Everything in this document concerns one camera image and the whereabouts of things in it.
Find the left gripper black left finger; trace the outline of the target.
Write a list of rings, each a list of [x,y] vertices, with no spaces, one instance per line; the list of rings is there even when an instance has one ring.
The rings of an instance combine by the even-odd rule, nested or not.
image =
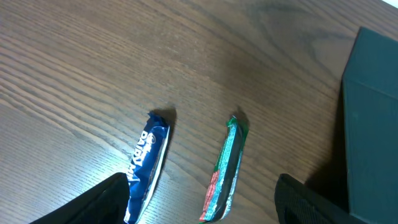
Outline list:
[[[32,224],[123,224],[128,200],[126,174],[118,172]]]

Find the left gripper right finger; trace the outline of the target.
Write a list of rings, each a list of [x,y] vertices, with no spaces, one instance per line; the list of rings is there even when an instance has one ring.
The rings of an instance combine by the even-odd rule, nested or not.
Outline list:
[[[280,224],[365,224],[288,174],[279,176],[274,202]]]

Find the purple Dairy Milk bar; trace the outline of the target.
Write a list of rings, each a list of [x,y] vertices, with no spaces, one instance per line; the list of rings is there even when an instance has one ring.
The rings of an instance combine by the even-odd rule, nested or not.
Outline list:
[[[126,172],[130,191],[124,217],[126,223],[139,222],[154,194],[169,144],[169,134],[170,125],[166,120],[150,112]]]

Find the green snack bar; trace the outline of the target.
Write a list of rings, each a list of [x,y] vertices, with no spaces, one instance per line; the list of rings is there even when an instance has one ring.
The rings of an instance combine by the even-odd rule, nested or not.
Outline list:
[[[232,207],[234,192],[248,135],[247,122],[232,116],[226,122],[227,135],[206,192],[200,223],[224,219]]]

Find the dark green box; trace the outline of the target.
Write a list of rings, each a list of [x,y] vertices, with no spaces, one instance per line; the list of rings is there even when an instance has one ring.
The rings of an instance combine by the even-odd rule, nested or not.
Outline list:
[[[360,28],[342,88],[350,214],[397,223],[397,41]]]

